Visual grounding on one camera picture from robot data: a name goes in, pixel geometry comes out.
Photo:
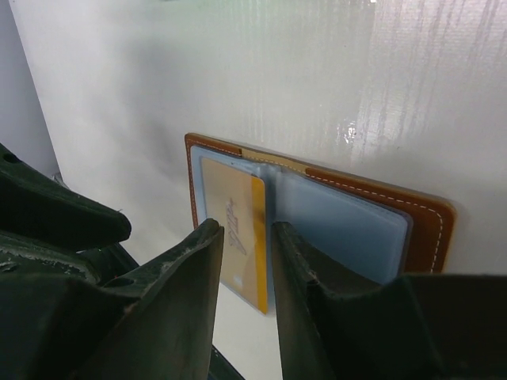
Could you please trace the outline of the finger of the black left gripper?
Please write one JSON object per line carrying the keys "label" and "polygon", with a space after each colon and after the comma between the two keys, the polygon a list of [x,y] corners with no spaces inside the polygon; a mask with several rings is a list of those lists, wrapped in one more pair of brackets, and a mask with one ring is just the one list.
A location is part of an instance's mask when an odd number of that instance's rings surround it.
{"label": "finger of the black left gripper", "polygon": [[1,272],[51,273],[103,285],[132,269],[131,223],[1,148]]}

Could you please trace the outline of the brown leather card holder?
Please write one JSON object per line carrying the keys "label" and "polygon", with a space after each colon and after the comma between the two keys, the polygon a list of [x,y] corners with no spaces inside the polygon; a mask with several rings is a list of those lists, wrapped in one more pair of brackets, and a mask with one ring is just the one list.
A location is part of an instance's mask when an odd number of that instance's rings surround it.
{"label": "brown leather card holder", "polygon": [[225,142],[185,136],[193,221],[205,214],[201,160],[232,165],[265,182],[267,282],[274,307],[271,225],[288,222],[315,248],[377,283],[402,272],[439,273],[456,213],[435,196]]}

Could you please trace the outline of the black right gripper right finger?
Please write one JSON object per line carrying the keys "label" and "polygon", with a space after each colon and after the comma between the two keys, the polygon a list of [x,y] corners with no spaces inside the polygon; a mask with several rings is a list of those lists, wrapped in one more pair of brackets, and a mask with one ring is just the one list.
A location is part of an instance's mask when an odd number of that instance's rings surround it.
{"label": "black right gripper right finger", "polygon": [[380,285],[272,227],[286,379],[503,379],[506,279],[401,275]]}

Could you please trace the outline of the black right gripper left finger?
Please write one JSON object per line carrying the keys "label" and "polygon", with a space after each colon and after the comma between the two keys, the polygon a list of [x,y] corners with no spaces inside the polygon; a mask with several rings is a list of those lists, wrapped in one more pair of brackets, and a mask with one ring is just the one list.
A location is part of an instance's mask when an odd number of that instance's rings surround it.
{"label": "black right gripper left finger", "polygon": [[85,256],[2,234],[2,378],[205,379],[223,235],[207,219],[102,283]]}

